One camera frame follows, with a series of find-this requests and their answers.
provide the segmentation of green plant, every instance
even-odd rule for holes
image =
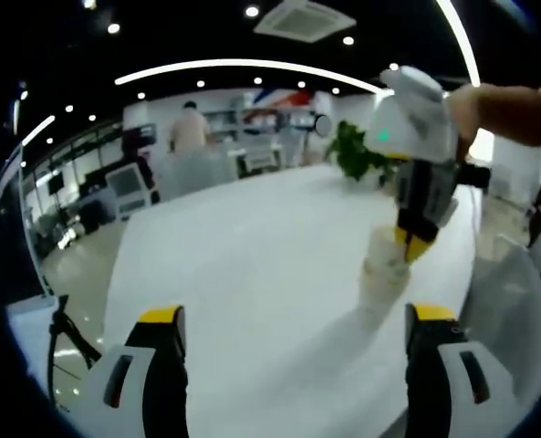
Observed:
[[[365,134],[365,131],[359,130],[353,123],[341,121],[337,126],[337,137],[329,144],[325,159],[335,152],[343,174],[356,181],[370,169],[382,169],[385,182],[393,174],[391,161],[364,146]]]

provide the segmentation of man in beige shirt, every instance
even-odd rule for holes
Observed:
[[[207,119],[197,110],[195,102],[183,105],[182,114],[171,132],[171,151],[184,152],[203,148],[211,142],[211,130]]]

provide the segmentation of black ceiling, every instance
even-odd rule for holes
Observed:
[[[467,80],[461,51],[434,0],[318,0],[352,16],[357,25],[306,44],[254,34],[259,21],[244,17],[249,4],[260,17],[278,0],[97,0],[88,10],[82,0],[17,2],[1,11],[0,38],[12,40],[5,82],[5,116],[17,83],[29,96],[21,107],[17,139],[49,114],[56,114],[52,135],[60,140],[85,129],[87,116],[101,120],[121,114],[139,90],[149,99],[197,90],[252,86],[254,76],[265,85],[294,87],[303,79],[312,89],[330,89],[334,82],[279,70],[208,68],[159,75],[115,86],[114,79],[144,68],[173,62],[222,57],[249,57],[295,62],[325,68],[378,85],[377,76],[390,62],[418,67],[448,89]],[[541,46],[489,0],[453,0],[477,59],[481,78],[497,84],[541,83]],[[120,32],[110,35],[110,22]],[[355,45],[341,42],[353,36]],[[361,92],[341,87],[344,93]],[[74,112],[63,109],[74,105]],[[8,139],[6,147],[17,139]]]

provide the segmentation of green light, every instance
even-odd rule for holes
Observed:
[[[388,140],[388,131],[387,130],[383,130],[382,132],[380,132],[380,135],[378,135],[378,140],[379,141],[387,141]]]

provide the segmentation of tiled floor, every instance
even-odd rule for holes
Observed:
[[[53,290],[58,295],[69,295],[68,315],[82,336],[100,351],[110,277],[125,227],[124,223],[103,226],[66,250],[56,250],[43,263],[44,274]],[[496,260],[506,253],[506,243],[494,243],[494,237],[500,233],[525,244],[527,235],[522,229],[523,215],[519,210],[486,196],[477,239],[478,258]],[[72,398],[77,396],[79,381],[87,369],[65,336],[58,340],[55,356],[56,397],[68,408]]]

